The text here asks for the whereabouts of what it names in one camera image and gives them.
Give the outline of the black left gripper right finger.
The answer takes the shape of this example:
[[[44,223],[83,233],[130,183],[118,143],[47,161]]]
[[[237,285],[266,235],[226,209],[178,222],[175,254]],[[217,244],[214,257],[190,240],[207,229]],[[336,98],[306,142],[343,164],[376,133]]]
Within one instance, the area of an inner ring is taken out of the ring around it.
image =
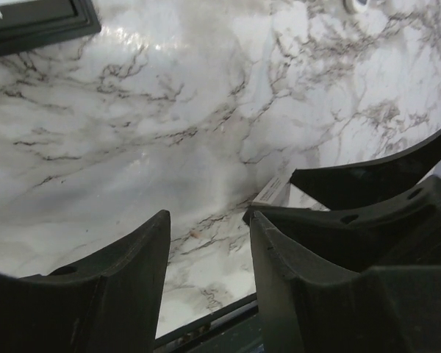
[[[349,271],[261,213],[251,250],[265,351],[441,352],[441,265]]]

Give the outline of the white staple box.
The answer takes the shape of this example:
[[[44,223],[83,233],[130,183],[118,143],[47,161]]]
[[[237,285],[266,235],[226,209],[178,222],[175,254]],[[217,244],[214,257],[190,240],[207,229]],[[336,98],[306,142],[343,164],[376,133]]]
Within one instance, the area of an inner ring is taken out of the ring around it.
[[[290,183],[290,176],[278,175],[253,199],[252,206],[307,208],[329,211],[329,208]]]

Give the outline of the light blue stapler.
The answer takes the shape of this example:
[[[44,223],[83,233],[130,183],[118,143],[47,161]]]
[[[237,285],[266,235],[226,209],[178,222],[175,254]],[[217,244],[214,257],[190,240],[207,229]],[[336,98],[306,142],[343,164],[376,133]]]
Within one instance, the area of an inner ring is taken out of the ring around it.
[[[343,0],[346,11],[350,14],[365,13],[373,0]]]

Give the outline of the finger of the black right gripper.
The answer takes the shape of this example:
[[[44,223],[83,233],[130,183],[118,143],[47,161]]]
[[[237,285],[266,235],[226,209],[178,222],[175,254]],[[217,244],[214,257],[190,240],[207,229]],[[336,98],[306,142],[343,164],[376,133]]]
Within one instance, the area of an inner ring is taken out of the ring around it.
[[[354,272],[373,265],[441,265],[441,178],[366,207],[315,211],[250,206],[282,234],[329,262]]]
[[[330,210],[391,199],[415,186],[441,161],[441,129],[416,145],[377,160],[294,170],[290,183]]]

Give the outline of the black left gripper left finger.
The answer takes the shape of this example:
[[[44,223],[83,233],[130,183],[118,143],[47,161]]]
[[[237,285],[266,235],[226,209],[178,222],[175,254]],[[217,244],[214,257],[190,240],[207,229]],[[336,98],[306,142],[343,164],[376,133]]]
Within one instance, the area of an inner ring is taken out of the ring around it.
[[[152,352],[170,242],[162,210],[46,276],[0,274],[0,352]]]

